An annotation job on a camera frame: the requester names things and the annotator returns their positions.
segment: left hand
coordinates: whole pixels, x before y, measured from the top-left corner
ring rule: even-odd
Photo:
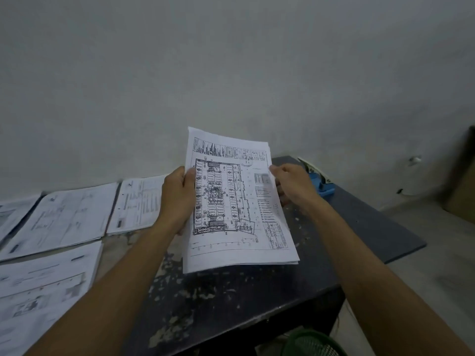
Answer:
[[[165,178],[162,186],[162,202],[157,220],[170,222],[180,230],[189,219],[196,203],[196,169],[190,168],[185,175],[185,167],[180,166]]]

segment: floor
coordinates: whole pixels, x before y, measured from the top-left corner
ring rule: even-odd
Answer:
[[[475,224],[444,211],[434,200],[386,214],[428,244],[390,263],[390,268],[475,351]],[[341,309],[332,337],[350,356],[374,354],[348,303]],[[279,346],[266,345],[261,351],[261,355],[278,355]]]

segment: wall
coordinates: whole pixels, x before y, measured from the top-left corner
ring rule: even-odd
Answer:
[[[475,0],[1,0],[0,197],[163,174],[187,126],[304,155],[376,207],[473,122]]]

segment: sheet of paper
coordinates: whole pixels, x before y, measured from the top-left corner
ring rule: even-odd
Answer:
[[[117,183],[58,191],[43,197],[25,225],[0,251],[0,260],[98,239],[105,233]]]
[[[100,241],[0,266],[0,355],[24,354],[90,288]]]
[[[166,175],[122,181],[107,234],[152,226],[160,212],[162,185]]]
[[[0,241],[25,217],[41,194],[12,201],[0,201]]]
[[[184,233],[183,273],[299,261],[271,163],[267,142],[189,128],[185,167],[196,167],[196,206]]]

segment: forearm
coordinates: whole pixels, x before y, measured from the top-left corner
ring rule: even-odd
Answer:
[[[471,355],[425,302],[359,239],[323,199],[307,212],[328,251],[341,286],[375,353]]]
[[[26,355],[116,355],[176,226],[158,220]]]

